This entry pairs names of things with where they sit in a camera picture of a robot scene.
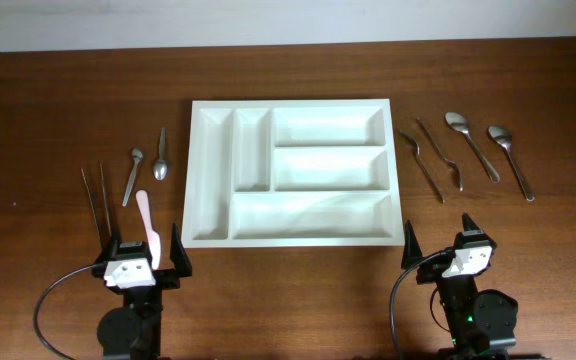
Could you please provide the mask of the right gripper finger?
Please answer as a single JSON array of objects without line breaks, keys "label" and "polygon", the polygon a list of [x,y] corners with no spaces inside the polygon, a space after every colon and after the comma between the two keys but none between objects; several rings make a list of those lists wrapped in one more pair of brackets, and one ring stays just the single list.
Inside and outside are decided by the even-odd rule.
[{"label": "right gripper finger", "polygon": [[404,224],[404,250],[401,268],[408,270],[414,263],[423,258],[423,253],[410,220]]},{"label": "right gripper finger", "polygon": [[464,232],[482,231],[482,229],[472,220],[468,213],[463,213],[461,219]]}]

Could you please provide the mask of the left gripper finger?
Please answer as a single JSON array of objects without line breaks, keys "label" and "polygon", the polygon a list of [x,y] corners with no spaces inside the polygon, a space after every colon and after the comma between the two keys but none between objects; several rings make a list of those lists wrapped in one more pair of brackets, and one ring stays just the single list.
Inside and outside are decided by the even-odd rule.
[{"label": "left gripper finger", "polygon": [[174,265],[174,270],[179,278],[192,276],[192,264],[182,245],[180,229],[176,224],[172,224],[170,260]]},{"label": "left gripper finger", "polygon": [[101,261],[102,262],[112,261],[116,257],[119,245],[120,245],[120,236],[113,235],[110,238],[107,245],[102,249]]}]

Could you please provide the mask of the pink plastic knife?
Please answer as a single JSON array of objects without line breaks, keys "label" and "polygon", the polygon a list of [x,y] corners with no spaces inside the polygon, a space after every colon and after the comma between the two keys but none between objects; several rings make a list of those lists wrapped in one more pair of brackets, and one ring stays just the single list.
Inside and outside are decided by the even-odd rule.
[{"label": "pink plastic knife", "polygon": [[138,190],[135,197],[144,224],[147,242],[152,256],[151,267],[153,270],[158,270],[161,264],[162,245],[160,235],[154,230],[152,224],[149,196],[145,190]]}]

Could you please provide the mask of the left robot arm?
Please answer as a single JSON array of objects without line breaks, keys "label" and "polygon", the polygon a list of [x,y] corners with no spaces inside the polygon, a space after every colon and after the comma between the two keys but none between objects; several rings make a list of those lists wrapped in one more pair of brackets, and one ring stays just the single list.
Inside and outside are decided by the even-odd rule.
[{"label": "left robot arm", "polygon": [[123,243],[113,236],[95,260],[92,275],[123,297],[123,305],[109,310],[97,326],[104,359],[157,359],[161,354],[162,293],[180,287],[192,275],[192,265],[172,226],[169,269],[154,269],[144,242]]}]

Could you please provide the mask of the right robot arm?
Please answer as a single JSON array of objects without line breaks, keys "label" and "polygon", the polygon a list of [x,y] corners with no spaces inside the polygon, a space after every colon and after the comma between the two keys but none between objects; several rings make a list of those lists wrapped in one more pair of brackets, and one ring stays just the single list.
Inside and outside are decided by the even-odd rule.
[{"label": "right robot arm", "polygon": [[425,256],[407,222],[401,268],[406,275],[416,271],[419,285],[436,286],[453,344],[438,351],[439,359],[507,359],[516,345],[518,302],[498,290],[477,289],[475,278],[491,266],[497,243],[466,213],[462,226],[452,246]]}]

